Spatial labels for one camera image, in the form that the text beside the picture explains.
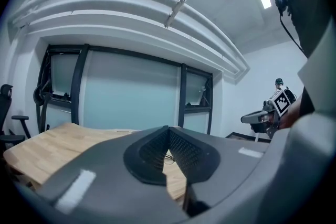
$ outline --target white sticker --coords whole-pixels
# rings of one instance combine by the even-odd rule
[[[60,197],[55,208],[64,214],[70,214],[72,210],[82,201],[84,194],[91,186],[96,174],[92,171],[81,170],[77,179],[69,189]]]
[[[261,158],[263,156],[262,152],[258,152],[258,151],[252,151],[249,150],[247,148],[242,147],[240,150],[238,150],[239,153],[247,155],[247,156],[251,156],[254,158]]]

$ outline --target frosted glass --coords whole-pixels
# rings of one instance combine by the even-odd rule
[[[135,130],[175,125],[179,70],[155,61],[93,51],[82,79],[83,125]]]
[[[206,78],[187,73],[186,97],[185,104],[199,105],[203,92],[202,87],[205,86]]]
[[[208,131],[208,120],[209,112],[184,114],[183,128],[206,134]]]
[[[51,82],[54,94],[70,95],[72,76],[78,55],[62,54],[51,57]]]
[[[45,128],[47,128],[47,124],[50,125],[50,129],[53,129],[67,122],[71,122],[70,109],[48,104]]]

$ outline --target black window frame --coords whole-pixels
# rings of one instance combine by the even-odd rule
[[[167,60],[164,58],[160,58],[157,56],[147,55],[136,51],[117,49],[111,47],[103,47],[103,46],[93,46],[89,44],[84,45],[49,45],[46,49],[44,58],[41,63],[41,68],[38,76],[37,85],[42,83],[43,73],[46,72],[47,63],[51,63],[51,56],[55,54],[78,54],[78,59],[75,65],[75,70],[72,76],[72,84],[71,84],[71,93],[70,100],[62,100],[60,96],[53,94],[50,104],[60,106],[63,108],[69,108],[71,110],[71,122],[75,124],[79,124],[78,119],[78,105],[79,105],[79,92],[80,92],[80,84],[82,79],[82,74],[84,70],[84,65],[86,62],[88,51],[100,51],[100,52],[109,52],[113,54],[121,54],[132,56],[136,58],[142,58],[146,60],[156,61],[165,63],[168,65],[173,65],[181,68],[181,84],[180,84],[180,101],[179,101],[179,117],[178,117],[178,126],[183,127],[184,123],[184,115],[187,113],[199,113],[199,112],[209,112],[208,119],[208,128],[207,134],[210,134],[211,131],[211,121],[212,121],[212,105],[213,105],[213,75],[211,73],[199,70],[197,68],[193,68],[187,66],[185,63],[178,63],[175,61]],[[205,91],[205,99],[209,102],[209,105],[191,105],[186,106],[186,81],[187,81],[187,73],[195,74],[197,76],[206,77],[206,86],[209,90]],[[40,121],[40,108],[36,105],[36,114],[37,114],[37,122]]]

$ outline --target metal bracket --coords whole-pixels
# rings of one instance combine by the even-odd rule
[[[176,5],[172,8],[172,12],[169,14],[168,19],[166,21],[166,23],[164,24],[165,28],[168,28],[170,26],[170,24],[173,22],[176,14],[179,12],[179,10],[181,9],[181,7],[184,5],[184,3],[187,0],[180,0],[179,2],[176,3]]]

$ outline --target wooden tabletop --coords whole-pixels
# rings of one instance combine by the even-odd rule
[[[43,184],[54,172],[99,142],[128,135],[134,130],[96,130],[66,123],[6,150],[9,166]],[[184,195],[186,178],[176,163],[165,164],[167,190],[173,199]]]

